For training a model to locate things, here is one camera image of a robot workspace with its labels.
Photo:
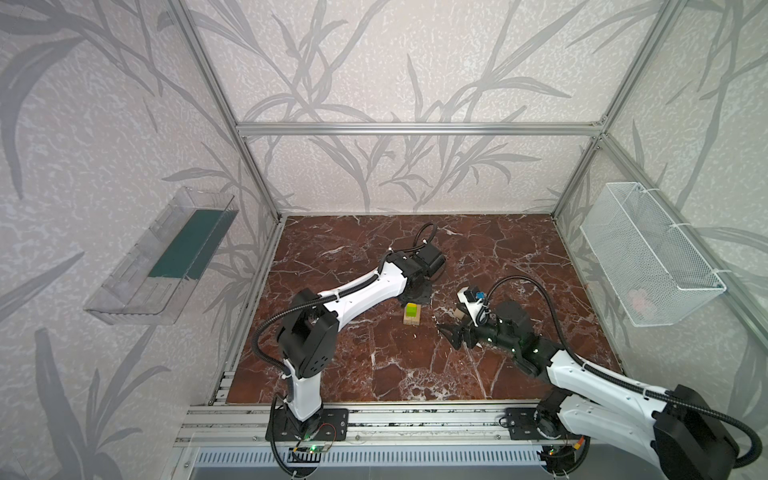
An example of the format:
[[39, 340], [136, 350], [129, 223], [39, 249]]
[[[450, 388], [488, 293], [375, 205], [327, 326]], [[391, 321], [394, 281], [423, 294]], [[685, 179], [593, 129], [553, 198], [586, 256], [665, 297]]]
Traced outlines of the grooved natural wood block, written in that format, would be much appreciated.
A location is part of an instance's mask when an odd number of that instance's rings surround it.
[[405, 309], [403, 316], [403, 324], [409, 326], [418, 326], [421, 321], [421, 309], [419, 305], [416, 307], [408, 307]]

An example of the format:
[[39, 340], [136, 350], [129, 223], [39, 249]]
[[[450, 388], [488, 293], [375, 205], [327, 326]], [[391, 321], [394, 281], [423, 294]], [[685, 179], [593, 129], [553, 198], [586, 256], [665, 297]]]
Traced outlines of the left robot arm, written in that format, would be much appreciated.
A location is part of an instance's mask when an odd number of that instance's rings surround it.
[[286, 310], [256, 328], [251, 351], [288, 382], [285, 404], [293, 419], [305, 423], [321, 412], [321, 375], [333, 359], [339, 333], [388, 300], [403, 306], [428, 303], [432, 279], [445, 264], [445, 255], [430, 242], [390, 250], [376, 268], [345, 285], [300, 291]]

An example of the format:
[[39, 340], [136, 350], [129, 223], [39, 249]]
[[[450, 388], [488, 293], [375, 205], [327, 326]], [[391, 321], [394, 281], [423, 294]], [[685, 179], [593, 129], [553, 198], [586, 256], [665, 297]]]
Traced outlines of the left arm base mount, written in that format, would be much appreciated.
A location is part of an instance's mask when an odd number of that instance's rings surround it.
[[349, 410], [321, 408], [308, 420], [298, 420], [287, 407], [277, 407], [270, 413], [266, 439], [275, 442], [343, 441], [347, 436]]

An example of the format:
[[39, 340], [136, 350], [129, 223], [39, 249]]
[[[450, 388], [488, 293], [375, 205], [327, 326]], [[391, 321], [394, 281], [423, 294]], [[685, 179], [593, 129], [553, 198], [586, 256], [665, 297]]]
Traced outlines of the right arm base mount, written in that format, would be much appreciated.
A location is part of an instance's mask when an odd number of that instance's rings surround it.
[[511, 440], [554, 441], [575, 444], [579, 435], [569, 432], [554, 413], [536, 407], [510, 407], [498, 419]]

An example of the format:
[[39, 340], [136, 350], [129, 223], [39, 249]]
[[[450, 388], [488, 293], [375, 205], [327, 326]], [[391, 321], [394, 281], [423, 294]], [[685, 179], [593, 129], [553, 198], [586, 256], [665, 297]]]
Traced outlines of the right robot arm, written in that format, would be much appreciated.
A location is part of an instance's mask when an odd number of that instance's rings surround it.
[[611, 372], [537, 334], [515, 301], [475, 301], [438, 329], [456, 350], [480, 343], [507, 351], [519, 370], [552, 389], [523, 423], [563, 446], [541, 457], [554, 476], [578, 468], [596, 439], [659, 468], [668, 479], [726, 479], [755, 462], [762, 442], [744, 423], [709, 408], [683, 385], [669, 391]]

